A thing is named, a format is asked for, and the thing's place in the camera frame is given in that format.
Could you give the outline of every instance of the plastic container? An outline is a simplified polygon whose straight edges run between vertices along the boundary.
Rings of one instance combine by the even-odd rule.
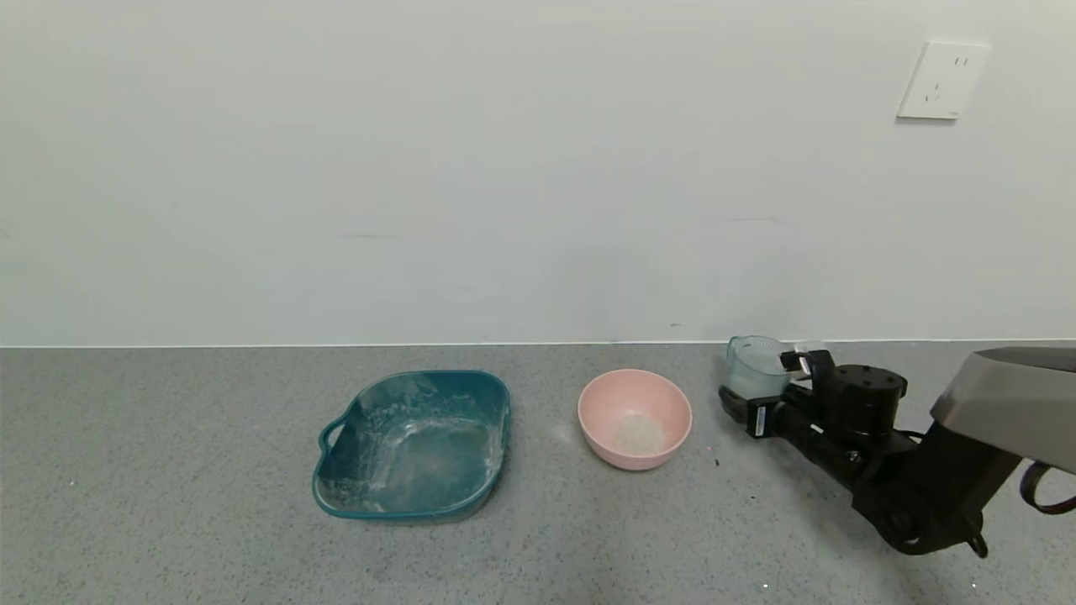
[[[594,453],[625,470],[667,462],[691,432],[691,403],[669,379],[642,369],[603,374],[579,395],[579,424]]]
[[[792,347],[765,336],[736,336],[728,341],[725,386],[745,399],[780,395],[791,380],[781,353]]]
[[[463,519],[482,506],[500,475],[510,417],[508,389],[484,371],[385,378],[322,431],[314,501],[348,519]]]

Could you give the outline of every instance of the white powder residue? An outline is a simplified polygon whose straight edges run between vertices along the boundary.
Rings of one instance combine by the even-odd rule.
[[[665,433],[656,420],[641,414],[628,414],[617,425],[613,441],[617,449],[626,454],[651,455],[665,449]]]

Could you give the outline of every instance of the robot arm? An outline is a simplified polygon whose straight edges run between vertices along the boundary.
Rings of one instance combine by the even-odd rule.
[[[754,438],[782,437],[852,492],[852,508],[893,548],[923,554],[966,543],[987,555],[982,508],[1016,469],[1035,460],[1021,494],[1034,501],[1050,466],[1076,473],[1076,350],[1002,348],[974,353],[931,414],[925,435],[893,428],[907,381],[886,369],[835,366],[827,351],[784,353],[804,362],[811,389],[744,399],[722,388],[724,409]]]

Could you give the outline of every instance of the pink bowl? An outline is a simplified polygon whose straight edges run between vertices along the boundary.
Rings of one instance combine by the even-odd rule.
[[[603,460],[627,470],[646,470],[672,458],[688,438],[691,404],[663,376],[617,369],[583,389],[579,423]]]

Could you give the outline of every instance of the black cable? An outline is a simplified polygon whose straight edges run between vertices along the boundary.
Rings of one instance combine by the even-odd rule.
[[[1064,515],[1076,510],[1076,496],[1057,504],[1038,504],[1035,502],[1035,490],[1038,489],[1038,481],[1046,475],[1046,472],[1053,468],[1049,464],[1033,462],[1020,480],[1020,497],[1023,502],[1043,515]]]

